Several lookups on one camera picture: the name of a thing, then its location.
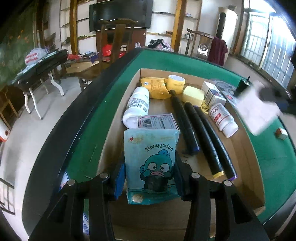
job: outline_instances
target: blue tissue packet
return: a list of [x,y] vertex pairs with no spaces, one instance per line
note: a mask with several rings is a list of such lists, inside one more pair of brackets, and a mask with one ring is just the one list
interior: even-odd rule
[[124,132],[129,204],[154,204],[178,197],[173,171],[177,129],[128,129]]

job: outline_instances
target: window frame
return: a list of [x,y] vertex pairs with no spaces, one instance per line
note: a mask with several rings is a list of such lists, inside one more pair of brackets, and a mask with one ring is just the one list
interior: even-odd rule
[[[295,72],[296,72],[295,69],[293,71],[292,77],[290,78],[289,83],[288,83],[286,88],[283,87],[276,79],[274,79],[264,69],[262,69],[264,60],[265,60],[267,52],[268,52],[268,46],[267,45],[268,45],[268,43],[270,42],[270,39],[271,39],[271,29],[272,29],[272,25],[271,25],[272,19],[271,18],[273,16],[279,16],[279,17],[282,18],[281,14],[276,13],[276,12],[263,12],[263,11],[259,11],[257,9],[245,8],[245,6],[250,6],[250,1],[249,0],[242,1],[242,9],[241,9],[240,22],[239,22],[239,26],[238,26],[238,32],[237,32],[236,40],[235,40],[234,47],[232,49],[231,54],[234,57],[236,57],[237,59],[239,59],[240,61],[247,64],[250,68],[255,70],[257,73],[259,73],[263,78],[268,80],[276,88],[284,90],[286,92],[287,92],[287,90],[289,91],[292,88],[295,88],[295,86],[296,86],[296,79],[294,77]],[[262,54],[262,57],[260,59],[259,65],[256,65],[255,63],[253,63],[252,61],[250,61],[249,59],[247,59],[247,58],[245,58],[244,56],[241,55],[241,51],[242,51],[243,46],[244,46],[245,38],[247,37],[247,30],[248,30],[248,25],[249,25],[250,13],[252,13],[252,12],[253,13],[269,14],[268,31],[267,31],[265,44],[264,44],[263,54]],[[293,37],[295,38],[295,35],[294,35],[293,31],[291,30],[289,24],[287,24],[287,27],[290,29]]]

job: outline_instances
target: tile floor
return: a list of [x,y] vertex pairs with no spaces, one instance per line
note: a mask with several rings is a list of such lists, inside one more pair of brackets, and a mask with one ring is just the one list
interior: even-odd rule
[[[14,190],[9,188],[10,209],[15,212],[15,216],[3,213],[23,241],[27,241],[29,238],[22,223],[22,203],[31,170],[51,130],[69,105],[81,93],[76,77],[62,79],[61,86],[65,92],[64,96],[61,96],[59,90],[49,81],[46,81],[45,84],[49,94],[46,94],[45,88],[42,86],[34,91],[38,111],[43,120],[39,119],[34,109],[33,100],[30,98],[28,106],[31,114],[23,106],[19,112],[20,118],[15,121],[8,140],[0,146],[0,178],[15,187]],[[2,202],[7,202],[6,188],[7,186],[0,185]]]

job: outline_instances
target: green tabletop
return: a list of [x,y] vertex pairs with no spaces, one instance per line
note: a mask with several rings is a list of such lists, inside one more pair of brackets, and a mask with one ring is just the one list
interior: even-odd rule
[[[237,86],[241,76],[198,59],[166,52],[145,50],[121,73],[105,99],[95,111],[74,149],[67,172],[78,182],[96,176],[98,160],[118,104],[132,77],[141,68],[190,74],[206,79],[217,78]],[[266,210],[261,222],[269,219],[296,190],[296,155],[290,138],[278,140],[274,133],[283,127],[279,119],[259,136],[249,133],[265,188]]]

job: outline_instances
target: purple marker tip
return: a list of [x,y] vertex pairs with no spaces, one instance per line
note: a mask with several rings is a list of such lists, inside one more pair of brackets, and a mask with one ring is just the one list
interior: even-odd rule
[[237,175],[235,175],[234,177],[232,177],[232,178],[230,178],[230,179],[228,179],[229,181],[233,181],[234,179],[236,179],[237,178]]

